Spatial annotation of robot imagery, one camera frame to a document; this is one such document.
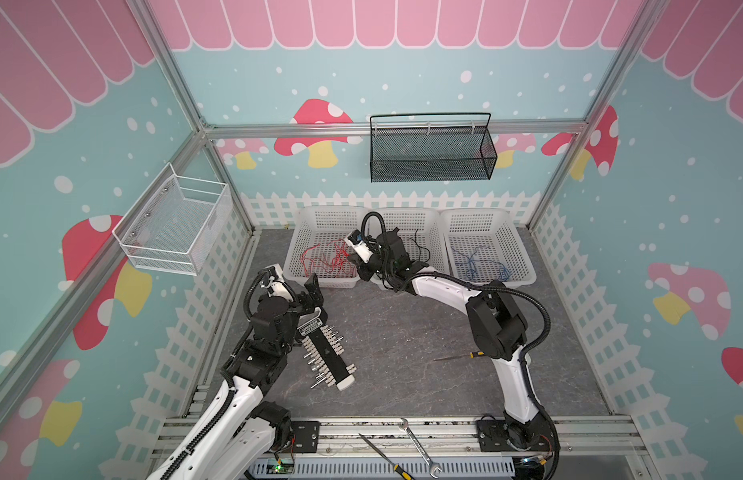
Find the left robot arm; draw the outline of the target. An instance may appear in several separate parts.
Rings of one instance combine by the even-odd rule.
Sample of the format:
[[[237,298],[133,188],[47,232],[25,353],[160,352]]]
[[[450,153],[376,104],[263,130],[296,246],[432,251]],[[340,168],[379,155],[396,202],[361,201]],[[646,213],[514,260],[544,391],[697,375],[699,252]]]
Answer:
[[[281,266],[269,266],[246,290],[243,312],[249,326],[220,369],[218,393],[149,478],[239,479],[292,441],[291,413],[265,397],[288,365],[301,323],[326,318],[319,278],[312,274],[297,293]]]

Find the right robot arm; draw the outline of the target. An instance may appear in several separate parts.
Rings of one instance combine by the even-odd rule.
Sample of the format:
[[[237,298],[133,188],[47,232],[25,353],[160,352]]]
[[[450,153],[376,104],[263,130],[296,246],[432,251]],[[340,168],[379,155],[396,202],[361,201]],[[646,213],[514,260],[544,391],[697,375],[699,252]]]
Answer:
[[[477,285],[411,259],[397,230],[385,227],[377,211],[345,238],[349,262],[359,276],[381,277],[395,292],[433,299],[467,316],[473,341],[489,357],[503,392],[503,424],[511,447],[530,450],[547,438],[559,453],[555,422],[535,394],[527,354],[551,333],[551,315],[533,296],[499,281]]]

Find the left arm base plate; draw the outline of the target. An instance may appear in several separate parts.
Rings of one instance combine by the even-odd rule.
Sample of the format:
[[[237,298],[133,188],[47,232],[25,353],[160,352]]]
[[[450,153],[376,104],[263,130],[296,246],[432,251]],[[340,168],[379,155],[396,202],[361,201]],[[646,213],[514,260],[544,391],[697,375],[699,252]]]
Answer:
[[[271,424],[263,418],[250,418],[234,434],[231,448],[239,455],[316,453],[320,427],[317,421]]]

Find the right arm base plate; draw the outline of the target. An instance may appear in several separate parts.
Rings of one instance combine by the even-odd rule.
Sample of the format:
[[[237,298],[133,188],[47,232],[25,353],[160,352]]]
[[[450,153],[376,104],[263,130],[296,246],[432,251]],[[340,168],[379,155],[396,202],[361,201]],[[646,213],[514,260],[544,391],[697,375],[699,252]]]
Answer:
[[[485,415],[475,422],[481,452],[541,452],[555,449],[553,425],[538,413],[527,423]]]

